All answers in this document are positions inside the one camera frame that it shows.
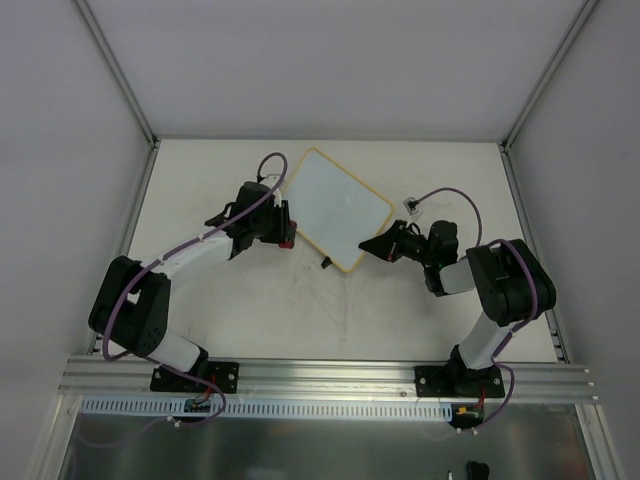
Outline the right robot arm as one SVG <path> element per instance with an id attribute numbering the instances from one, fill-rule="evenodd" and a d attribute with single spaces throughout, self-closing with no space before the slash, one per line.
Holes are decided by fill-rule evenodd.
<path id="1" fill-rule="evenodd" d="M 389 263 L 402 258 L 419 263 L 427 289 L 437 297 L 468 291 L 478 295 L 481 314 L 446 363 L 414 368 L 416 395 L 503 398 L 496 358 L 515 333 L 555 306 L 556 289 L 524 241 L 497 240 L 460 256 L 457 234 L 457 225 L 449 221 L 433 223 L 423 235 L 397 220 L 359 248 Z"/>

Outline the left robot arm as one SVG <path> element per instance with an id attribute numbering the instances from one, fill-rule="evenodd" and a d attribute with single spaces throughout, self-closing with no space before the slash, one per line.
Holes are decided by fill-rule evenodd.
<path id="1" fill-rule="evenodd" d="M 150 261 L 121 255 L 109 264 L 88 318 L 89 327 L 124 353 L 156 364 L 154 391 L 206 392 L 224 382 L 208 352 L 170 330 L 172 294 L 255 241 L 291 249 L 296 224 L 287 200 L 265 178 L 247 181 L 236 199 L 192 239 Z"/>

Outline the yellow framed whiteboard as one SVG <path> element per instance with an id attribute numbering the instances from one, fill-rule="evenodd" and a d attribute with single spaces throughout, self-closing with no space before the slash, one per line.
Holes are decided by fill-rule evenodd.
<path id="1" fill-rule="evenodd" d="M 393 203 L 317 148 L 308 149 L 283 193 L 298 234 L 344 273 L 394 214 Z"/>

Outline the red black whiteboard eraser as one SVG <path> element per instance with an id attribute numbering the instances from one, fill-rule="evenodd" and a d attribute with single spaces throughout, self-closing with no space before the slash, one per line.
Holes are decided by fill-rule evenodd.
<path id="1" fill-rule="evenodd" d="M 295 246 L 296 232 L 297 224 L 295 221 L 290 220 L 288 225 L 284 228 L 284 233 L 281 241 L 278 243 L 278 246 L 282 249 L 293 249 Z"/>

